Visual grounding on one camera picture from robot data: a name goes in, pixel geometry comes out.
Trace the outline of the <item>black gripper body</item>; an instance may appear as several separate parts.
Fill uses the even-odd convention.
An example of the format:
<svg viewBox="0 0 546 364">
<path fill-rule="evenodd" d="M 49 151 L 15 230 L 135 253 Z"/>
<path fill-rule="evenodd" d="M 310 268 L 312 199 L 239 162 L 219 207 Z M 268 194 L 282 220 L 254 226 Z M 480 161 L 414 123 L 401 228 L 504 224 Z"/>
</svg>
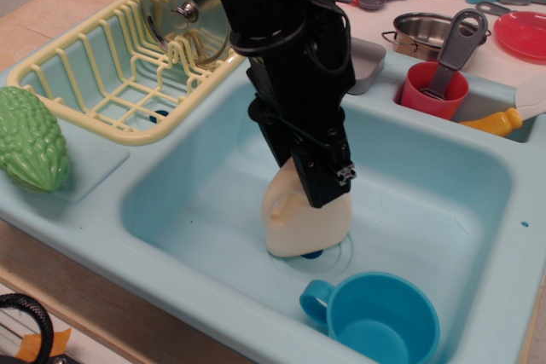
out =
<svg viewBox="0 0 546 364">
<path fill-rule="evenodd" d="M 355 84 L 350 24 L 332 0 L 220 0 L 230 42 L 251 64 L 256 97 L 312 133 L 343 125 Z"/>
</svg>

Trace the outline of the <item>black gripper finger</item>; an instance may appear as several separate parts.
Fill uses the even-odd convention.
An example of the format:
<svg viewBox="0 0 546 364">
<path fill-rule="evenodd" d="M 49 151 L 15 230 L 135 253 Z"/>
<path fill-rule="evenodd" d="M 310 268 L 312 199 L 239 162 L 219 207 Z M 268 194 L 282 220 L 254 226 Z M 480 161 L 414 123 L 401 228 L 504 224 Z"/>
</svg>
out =
<svg viewBox="0 0 546 364">
<path fill-rule="evenodd" d="M 292 156 L 294 148 L 301 143 L 291 123 L 284 118 L 278 107 L 255 97 L 248 108 L 248 115 L 256 122 L 279 167 Z"/>
<path fill-rule="evenodd" d="M 313 208 L 322 208 L 351 190 L 356 177 L 343 125 L 327 125 L 317 132 L 290 126 L 295 143 L 293 162 Z"/>
</svg>

